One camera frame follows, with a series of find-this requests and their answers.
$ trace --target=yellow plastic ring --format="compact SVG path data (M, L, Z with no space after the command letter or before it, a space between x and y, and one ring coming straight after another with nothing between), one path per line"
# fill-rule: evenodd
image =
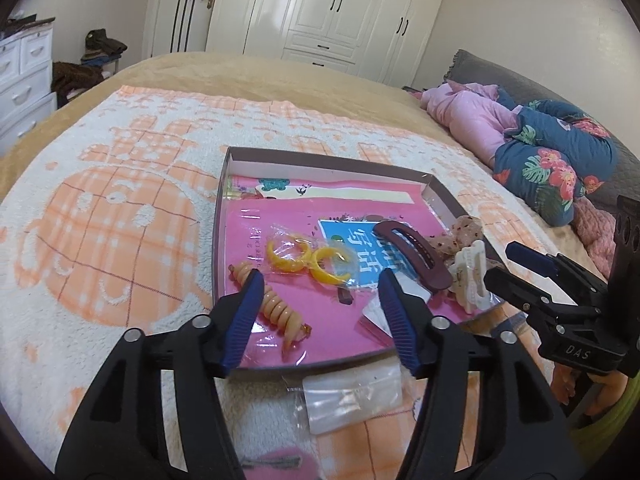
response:
M273 240L267 243L267 259L270 264L282 272L298 272L306 267L306 263L311 259L311 245L305 240L292 238L295 245L302 251L302 256L296 259L281 258L273 249Z
M311 259L309 261L309 272L319 283L324 283L326 285L342 285L346 283L347 280L351 277L351 275L347 272L346 274L342 274L341 276L335 276L334 274L330 274L326 272L322 267L320 267L319 261L322 261L326 258L332 258L333 256L338 256L342 261L348 262L349 257L343 251L335 247L321 247L317 251L315 251Z

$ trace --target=red flower print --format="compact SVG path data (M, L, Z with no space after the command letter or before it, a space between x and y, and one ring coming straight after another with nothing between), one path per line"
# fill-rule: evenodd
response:
M555 170L556 168L566 168L566 162L562 160L562 154L556 150L548 150L540 148L538 150L540 156L540 168L545 170Z
M584 178L584 187L587 189L587 193L593 193L600 186L602 186L604 182L598 180L597 176L589 175Z
M574 168L565 165L564 168L555 168L549 176L549 184L560 188L562 200L572 200L577 177Z
M500 182L500 184L502 184L503 186L506 186L507 179L509 178L510 173L511 173L511 170L503 170L500 173L496 173L494 175L494 180L497 180L498 182Z
M579 121L575 121L572 126L575 126L576 128L579 128L596 137L610 137L610 133L606 130L606 128L588 117L580 119Z

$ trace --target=metal screw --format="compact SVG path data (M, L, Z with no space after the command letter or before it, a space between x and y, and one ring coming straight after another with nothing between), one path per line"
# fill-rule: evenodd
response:
M209 316L196 316L191 321L191 324L196 328L206 328L211 324L211 318Z
M431 320L431 325L438 330L446 330L451 326L451 322L442 316L436 316Z
M142 330L139 328L131 328L124 333L124 341L133 343L142 337Z
M505 330L500 334L500 339L507 343L507 345L513 345L518 340L518 336L516 336L513 332Z

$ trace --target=gray upholstered headboard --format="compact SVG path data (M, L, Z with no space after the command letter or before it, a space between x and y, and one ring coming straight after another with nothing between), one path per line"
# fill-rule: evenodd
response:
M513 70L474 56L466 50L456 52L453 64L444 76L444 80L447 79L462 84L501 85L514 101L522 105L527 105L536 99L555 99L569 102L535 81ZM616 202L620 194L640 200L640 160L615 135L613 135L613 140L618 147L619 155L616 171L599 190L588 195L597 208L610 213L615 213Z

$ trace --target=tan bedspread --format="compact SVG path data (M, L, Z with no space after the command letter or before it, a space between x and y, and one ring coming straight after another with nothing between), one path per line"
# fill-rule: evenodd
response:
M300 108L394 126L457 145L444 128L420 109L414 97L399 89L294 62L212 53L169 54L123 70L25 136L1 161L0 198L4 199L45 146L123 85L253 101L290 101ZM533 211L531 215L566 256L598 274L570 227L549 228Z

